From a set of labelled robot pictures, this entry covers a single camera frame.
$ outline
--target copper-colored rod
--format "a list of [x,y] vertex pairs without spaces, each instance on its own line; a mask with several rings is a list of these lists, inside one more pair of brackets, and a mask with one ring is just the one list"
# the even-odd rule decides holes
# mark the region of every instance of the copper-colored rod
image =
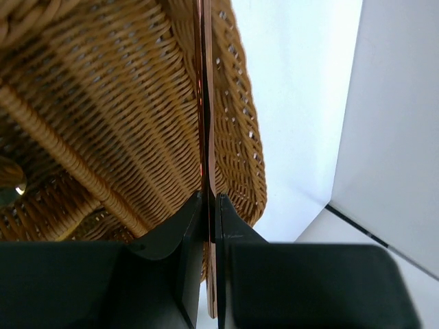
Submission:
[[206,264],[206,284],[209,315],[217,317],[217,287],[215,260],[215,150],[213,140],[213,66],[211,0],[195,0],[193,8],[195,34],[195,74],[198,103],[198,131],[203,214],[209,229],[209,258]]

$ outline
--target brown wicker basket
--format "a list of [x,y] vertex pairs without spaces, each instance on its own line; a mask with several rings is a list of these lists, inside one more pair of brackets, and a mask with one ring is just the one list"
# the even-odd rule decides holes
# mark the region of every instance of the brown wicker basket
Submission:
[[[0,241],[129,242],[200,187],[192,0],[0,1],[0,156],[26,194]],[[246,61],[213,1],[217,191],[253,225],[266,203]]]

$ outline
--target dark line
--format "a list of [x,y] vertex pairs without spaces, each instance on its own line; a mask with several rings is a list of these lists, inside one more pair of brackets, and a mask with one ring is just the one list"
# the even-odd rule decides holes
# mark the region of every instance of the dark line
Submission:
[[345,214],[341,213],[340,211],[338,211],[337,209],[335,209],[331,205],[327,204],[325,206],[325,209],[328,210],[329,212],[332,212],[335,216],[339,217],[340,219],[343,219],[345,222],[347,222],[348,224],[352,225],[354,228],[359,230],[361,233],[367,235],[368,237],[370,237],[375,242],[378,242],[383,247],[385,247],[385,248],[389,247],[389,245],[386,242],[384,242],[379,237],[377,237],[377,236],[373,235],[372,233],[370,233],[369,231],[367,231],[367,229],[365,229],[363,226],[355,223],[352,219],[350,219]]
[[424,272],[425,274],[427,274],[430,278],[439,281],[439,277],[430,272],[428,269],[424,268],[423,266],[419,265],[417,262],[415,262],[414,260],[410,259],[409,257],[407,257],[406,255],[402,254],[399,250],[393,248],[391,245],[389,245],[388,243],[384,242],[383,240],[381,240],[380,238],[378,238],[377,236],[373,235],[372,233],[370,233],[369,231],[367,231],[367,229],[365,229],[363,226],[355,223],[352,219],[350,219],[349,217],[347,217],[345,214],[343,214],[342,212],[338,211],[337,209],[335,209],[334,207],[332,207],[330,204],[327,204],[324,207],[326,210],[328,210],[329,212],[332,212],[335,216],[339,217],[341,220],[347,222],[348,224],[350,224],[351,226],[353,226],[354,228],[356,228],[357,230],[359,230],[361,233],[369,236],[372,240],[378,242],[380,245],[382,245],[383,247],[385,247],[386,249],[388,249],[389,251],[393,252],[394,254],[398,255],[399,257],[401,257],[403,260],[407,261],[409,264],[413,265],[415,268],[419,269],[420,271]]

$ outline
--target wicker basket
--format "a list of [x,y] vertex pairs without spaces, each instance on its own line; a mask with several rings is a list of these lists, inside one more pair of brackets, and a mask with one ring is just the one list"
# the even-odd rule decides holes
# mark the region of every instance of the wicker basket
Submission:
[[[0,241],[129,242],[199,189],[192,5],[0,1],[0,156],[28,181]],[[217,190],[253,225],[264,164],[229,0],[213,32]]]

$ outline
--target woven wicker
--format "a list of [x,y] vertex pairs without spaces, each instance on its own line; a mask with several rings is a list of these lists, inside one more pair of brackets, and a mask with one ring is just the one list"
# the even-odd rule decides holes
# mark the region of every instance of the woven wicker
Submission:
[[[192,5],[0,1],[0,156],[28,183],[1,241],[129,242],[199,189]],[[213,32],[217,191],[253,225],[264,164],[229,0]]]

